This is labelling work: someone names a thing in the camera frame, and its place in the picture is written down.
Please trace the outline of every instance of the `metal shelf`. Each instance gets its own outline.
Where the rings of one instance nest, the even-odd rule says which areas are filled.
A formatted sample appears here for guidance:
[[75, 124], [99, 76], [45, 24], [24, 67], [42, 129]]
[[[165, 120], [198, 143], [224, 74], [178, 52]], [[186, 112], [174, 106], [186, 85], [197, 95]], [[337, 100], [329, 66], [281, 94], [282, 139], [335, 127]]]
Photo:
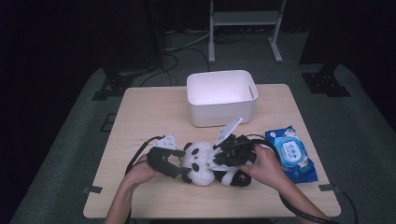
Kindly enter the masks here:
[[225, 25], [275, 25], [278, 11], [215, 12], [213, 24]]
[[282, 0], [279, 11], [239, 11], [239, 12], [215, 12], [214, 0], [210, 0], [210, 34], [209, 34], [209, 62], [215, 62], [215, 26], [227, 25], [274, 25], [275, 30], [272, 37], [268, 38], [271, 50], [277, 63], [282, 63], [283, 59], [276, 45], [280, 23], [282, 22], [283, 12], [287, 0]]

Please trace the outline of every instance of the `wooden table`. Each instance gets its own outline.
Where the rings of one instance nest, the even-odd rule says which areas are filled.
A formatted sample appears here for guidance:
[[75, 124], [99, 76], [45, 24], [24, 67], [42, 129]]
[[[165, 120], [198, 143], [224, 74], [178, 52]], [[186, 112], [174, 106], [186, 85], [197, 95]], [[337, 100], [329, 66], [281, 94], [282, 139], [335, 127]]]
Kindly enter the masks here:
[[[284, 84], [257, 85], [259, 97], [253, 119], [239, 125], [235, 135], [258, 133], [292, 125], [315, 163], [318, 181], [298, 184], [303, 193], [326, 215], [336, 217], [341, 208], [333, 191], [321, 191], [329, 184], [318, 153], [304, 125], [290, 89]], [[213, 144], [219, 127], [196, 128], [191, 123], [186, 87], [128, 89], [109, 136], [93, 186], [84, 208], [85, 217], [105, 217], [125, 168], [143, 142], [153, 136], [173, 134], [182, 149], [189, 142]], [[148, 153], [148, 146], [143, 153]], [[170, 162], [179, 165], [176, 158]], [[274, 189], [252, 180], [245, 188], [232, 188], [215, 181], [207, 187], [184, 183], [180, 176], [156, 178], [134, 192], [135, 218], [225, 218], [293, 217]]]

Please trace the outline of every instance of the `dark background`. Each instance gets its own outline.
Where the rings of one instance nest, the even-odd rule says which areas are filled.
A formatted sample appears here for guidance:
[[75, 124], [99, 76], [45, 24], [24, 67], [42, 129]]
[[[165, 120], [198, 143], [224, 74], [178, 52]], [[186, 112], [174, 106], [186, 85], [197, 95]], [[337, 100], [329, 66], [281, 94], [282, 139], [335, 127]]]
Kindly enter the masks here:
[[[132, 70], [158, 65], [164, 31], [208, 29], [209, 1], [0, 4], [0, 218], [9, 222], [91, 74], [119, 63]], [[272, 10], [278, 4], [216, 0], [216, 10]], [[336, 46], [340, 63], [395, 130], [394, 9], [391, 1], [292, 0], [281, 30], [309, 30], [301, 64], [324, 63]]]

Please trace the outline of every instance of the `white shelf leg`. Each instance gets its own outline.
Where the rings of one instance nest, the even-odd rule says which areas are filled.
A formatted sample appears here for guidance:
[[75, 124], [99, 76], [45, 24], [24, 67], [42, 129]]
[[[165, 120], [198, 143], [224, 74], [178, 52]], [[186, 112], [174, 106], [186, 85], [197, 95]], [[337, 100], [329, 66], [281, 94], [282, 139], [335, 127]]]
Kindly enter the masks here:
[[213, 25], [213, 15], [214, 15], [214, 6], [213, 6], [213, 1], [210, 0], [210, 24], [209, 24], [209, 62], [214, 63], [215, 62], [215, 43], [213, 42], [213, 36], [214, 36], [214, 25]]
[[277, 63], [283, 62], [282, 56], [280, 55], [279, 49], [277, 48], [276, 45], [276, 40], [277, 40], [277, 35], [279, 34], [280, 23], [282, 22], [283, 19], [283, 12], [285, 11], [286, 1], [287, 0], [282, 1], [279, 13], [277, 14], [274, 35], [268, 38], [268, 41], [270, 42], [271, 50], [274, 54]]

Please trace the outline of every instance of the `black cable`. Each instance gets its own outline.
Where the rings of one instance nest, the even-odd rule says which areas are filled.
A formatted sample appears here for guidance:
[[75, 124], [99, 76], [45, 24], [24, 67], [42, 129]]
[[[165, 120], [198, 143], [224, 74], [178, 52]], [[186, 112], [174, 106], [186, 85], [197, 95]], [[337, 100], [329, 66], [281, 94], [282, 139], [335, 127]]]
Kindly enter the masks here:
[[148, 82], [150, 79], [152, 79], [152, 78], [154, 78], [154, 77], [156, 77], [156, 76], [158, 76], [158, 75], [160, 75], [160, 74], [166, 73], [166, 72], [168, 72], [168, 71], [174, 69], [174, 68], [177, 66], [177, 64], [178, 64], [178, 59], [177, 59], [177, 57], [175, 57], [175, 56], [173, 56], [173, 55], [170, 55], [170, 54], [166, 54], [166, 56], [169, 56], [169, 57], [174, 58], [174, 59], [176, 60], [175, 64], [174, 64], [172, 67], [168, 68], [168, 69], [164, 69], [164, 70], [162, 70], [161, 72], [155, 73], [155, 74], [153, 74], [153, 75], [147, 77], [145, 80], [143, 80], [142, 83], [140, 83], [140, 86], [139, 86], [139, 87], [143, 87], [143, 85], [144, 85], [146, 82]]
[[201, 37], [199, 37], [199, 38], [197, 38], [195, 40], [192, 40], [190, 43], [187, 43], [185, 45], [182, 45], [182, 46], [179, 46], [179, 47], [176, 47], [176, 48], [165, 49], [165, 51], [172, 52], [172, 51], [176, 51], [176, 50], [179, 50], [179, 49], [184, 49], [184, 48], [192, 46], [192, 45], [197, 45], [198, 43], [203, 42], [203, 40], [206, 40], [208, 36], [209, 36], [209, 32], [206, 32], [205, 35], [203, 35], [203, 36], [201, 36]]
[[303, 211], [300, 211], [299, 209], [295, 208], [293, 205], [291, 205], [281, 194], [279, 194], [280, 201], [296, 216], [298, 217], [303, 217], [307, 220], [317, 222], [317, 223], [325, 223], [325, 224], [339, 224], [338, 222], [331, 221], [329, 219], [321, 218], [321, 217], [314, 217], [311, 216]]
[[194, 50], [194, 51], [197, 51], [198, 53], [200, 53], [205, 59], [205, 63], [206, 63], [206, 66], [207, 66], [207, 71], [210, 72], [210, 64], [209, 64], [208, 59], [206, 58], [206, 56], [205, 56], [205, 54], [203, 52], [201, 52], [198, 49], [184, 49], [184, 48], [183, 49], [171, 50], [170, 52], [171, 53], [175, 53], [175, 52], [178, 52], [178, 51], [181, 51], [181, 50]]
[[[253, 141], [253, 142], [255, 142], [255, 143], [258, 143], [258, 144], [265, 144], [266, 146], [270, 147], [270, 148], [274, 151], [274, 154], [276, 155], [276, 158], [277, 158], [278, 161], [280, 162], [280, 156], [279, 156], [279, 153], [278, 153], [276, 147], [275, 147], [271, 142], [269, 142], [264, 136], [259, 135], [259, 134], [248, 134], [248, 135], [246, 135], [246, 137], [248, 137], [248, 136], [258, 136], [258, 137], [262, 138], [262, 139], [252, 139], [251, 141]], [[313, 221], [313, 222], [317, 222], [317, 223], [325, 223], [325, 224], [337, 224], [337, 223], [338, 223], [338, 222], [335, 222], [335, 221], [331, 221], [331, 220], [329, 220], [329, 219], [324, 219], [324, 218], [321, 218], [321, 217], [311, 216], [311, 215], [309, 215], [309, 214], [307, 214], [307, 213], [305, 213], [305, 212], [303, 212], [303, 211], [301, 211], [301, 210], [295, 208], [295, 207], [294, 207], [293, 205], [291, 205], [281, 194], [279, 194], [279, 197], [280, 197], [281, 202], [282, 202], [292, 213], [294, 213], [294, 214], [295, 214], [296, 216], [298, 216], [298, 217], [303, 217], [303, 218], [305, 218], [305, 219], [307, 219], [307, 220], [310, 220], [310, 221]], [[356, 212], [355, 206], [354, 206], [354, 205], [352, 205], [352, 206], [353, 206], [354, 212], [355, 212], [355, 223], [357, 223], [357, 212]]]
[[128, 166], [126, 167], [125, 174], [128, 174], [128, 172], [134, 167], [134, 162], [137, 160], [137, 158], [140, 156], [142, 151], [149, 145], [149, 143], [155, 139], [163, 139], [164, 136], [155, 136], [147, 140], [146, 142], [143, 143], [143, 145], [137, 150], [136, 154], [134, 154], [134, 157], [131, 159], [129, 162]]
[[[173, 56], [173, 55], [167, 55], [167, 56], [171, 56], [171, 57], [175, 58], [175, 60], [178, 62], [178, 60], [177, 60], [177, 58], [176, 58], [175, 56]], [[164, 69], [162, 65], [161, 65], [161, 69], [162, 69], [162, 70], [168, 75], [168, 77], [169, 77], [169, 86], [172, 86], [172, 78], [174, 78], [174, 79], [176, 80], [175, 86], [177, 86], [178, 77], [172, 75], [172, 74], [169, 72], [171, 69]]]
[[[132, 168], [134, 168], [134, 166], [136, 166], [137, 164], [140, 164], [140, 163], [142, 163], [142, 162], [147, 161], [147, 160], [145, 160], [145, 161], [140, 161], [140, 162], [138, 162], [137, 164], [134, 164], [134, 162], [137, 160], [137, 158], [139, 157], [139, 155], [140, 155], [140, 154], [142, 153], [142, 151], [149, 145], [149, 143], [150, 143], [151, 141], [153, 141], [153, 140], [155, 140], [155, 139], [160, 140], [160, 139], [163, 139], [163, 138], [164, 138], [164, 136], [155, 136], [155, 137], [150, 138], [150, 139], [147, 140], [146, 142], [144, 142], [143, 145], [137, 150], [136, 154], [134, 154], [134, 157], [131, 159], [131, 161], [129, 162], [128, 166], [126, 167], [125, 175], [127, 175], [128, 172], [130, 172], [130, 171], [132, 170]], [[129, 221], [132, 220], [132, 219], [131, 219], [131, 214], [132, 214], [132, 209], [129, 211], [128, 217], [125, 219], [125, 222], [124, 222], [125, 224], [128, 224]]]
[[355, 218], [355, 224], [358, 224], [359, 222], [359, 217], [358, 217], [358, 210], [356, 209], [355, 204], [352, 202], [352, 199], [344, 192], [340, 189], [340, 187], [338, 187], [337, 185], [335, 185], [334, 183], [330, 182], [330, 184], [334, 187], [337, 188], [345, 197], [346, 199], [349, 201], [350, 205], [352, 206], [353, 209], [353, 215]]

